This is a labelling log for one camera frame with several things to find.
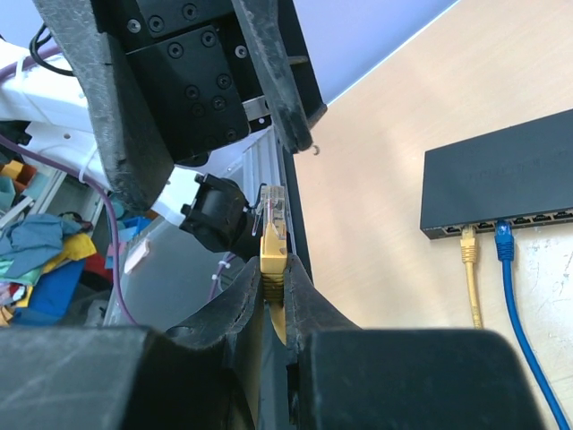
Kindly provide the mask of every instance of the yellow ethernet cable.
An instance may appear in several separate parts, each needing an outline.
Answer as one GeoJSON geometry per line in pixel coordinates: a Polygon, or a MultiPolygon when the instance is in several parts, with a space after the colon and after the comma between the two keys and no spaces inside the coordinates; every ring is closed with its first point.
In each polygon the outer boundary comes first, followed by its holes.
{"type": "Polygon", "coordinates": [[[263,212],[261,277],[264,299],[269,303],[270,320],[278,338],[287,344],[285,321],[285,268],[287,267],[287,223],[285,188],[264,185],[258,212],[263,212]]]}
{"type": "Polygon", "coordinates": [[[467,291],[469,293],[469,304],[472,307],[472,319],[474,327],[482,329],[482,311],[480,301],[477,296],[475,286],[474,264],[477,261],[477,240],[475,239],[475,228],[464,226],[462,228],[462,238],[459,241],[462,247],[462,263],[466,266],[467,291]]]}

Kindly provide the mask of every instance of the scratched table surface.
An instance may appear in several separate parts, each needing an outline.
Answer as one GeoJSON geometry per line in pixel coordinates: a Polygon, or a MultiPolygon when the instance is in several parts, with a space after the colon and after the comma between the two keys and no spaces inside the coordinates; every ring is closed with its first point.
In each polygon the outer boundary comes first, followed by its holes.
{"type": "MultiPolygon", "coordinates": [[[[573,2],[456,4],[330,106],[319,155],[295,157],[317,289],[363,327],[471,327],[458,238],[419,230],[424,152],[570,108],[573,2]]],[[[573,417],[573,224],[515,236],[522,323],[573,417]]],[[[484,325],[517,349],[493,235],[479,239],[484,325]]]]}

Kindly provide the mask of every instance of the blue ethernet cable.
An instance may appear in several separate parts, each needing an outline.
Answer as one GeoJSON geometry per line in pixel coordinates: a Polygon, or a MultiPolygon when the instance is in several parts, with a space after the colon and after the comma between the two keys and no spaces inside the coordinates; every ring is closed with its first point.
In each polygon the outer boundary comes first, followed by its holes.
{"type": "Polygon", "coordinates": [[[513,235],[511,234],[511,227],[507,221],[499,221],[495,226],[495,246],[498,251],[498,260],[501,261],[501,268],[503,270],[503,291],[505,293],[505,301],[508,306],[509,319],[511,320],[511,326],[513,327],[513,332],[516,335],[517,342],[521,347],[523,355],[526,357],[527,364],[534,374],[535,380],[539,384],[539,388],[552,411],[555,421],[560,430],[570,430],[569,424],[561,406],[553,394],[552,387],[549,385],[547,378],[543,374],[543,369],[537,362],[535,358],[534,351],[531,349],[529,342],[527,341],[526,334],[521,326],[521,321],[519,321],[519,315],[517,314],[516,299],[513,292],[513,280],[511,278],[511,262],[515,255],[515,244],[513,235]]]}

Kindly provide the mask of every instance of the silver screw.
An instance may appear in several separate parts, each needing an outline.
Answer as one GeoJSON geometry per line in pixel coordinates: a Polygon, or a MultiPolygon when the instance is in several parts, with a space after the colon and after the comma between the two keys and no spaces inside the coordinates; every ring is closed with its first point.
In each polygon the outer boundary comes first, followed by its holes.
{"type": "Polygon", "coordinates": [[[247,48],[244,47],[243,45],[239,45],[238,47],[235,48],[235,55],[238,56],[239,58],[246,58],[248,55],[247,48]]]}
{"type": "Polygon", "coordinates": [[[139,33],[141,31],[141,24],[137,20],[129,20],[127,22],[127,29],[131,33],[139,33]]]}

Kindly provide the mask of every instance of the black cable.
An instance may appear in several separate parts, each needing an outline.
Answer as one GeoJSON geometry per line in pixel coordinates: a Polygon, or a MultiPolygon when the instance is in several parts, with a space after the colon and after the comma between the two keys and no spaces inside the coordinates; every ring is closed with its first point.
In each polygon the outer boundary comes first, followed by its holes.
{"type": "Polygon", "coordinates": [[[46,30],[47,30],[46,24],[42,24],[36,35],[30,41],[30,46],[29,46],[30,56],[33,58],[33,60],[36,62],[37,65],[44,67],[45,69],[48,69],[50,72],[62,74],[63,76],[73,77],[73,72],[71,70],[65,70],[65,69],[60,69],[59,67],[55,67],[39,56],[38,53],[39,49],[44,45],[46,45],[46,43],[48,43],[48,41],[52,38],[52,34],[48,33],[43,39],[41,39],[42,34],[46,30]]]}

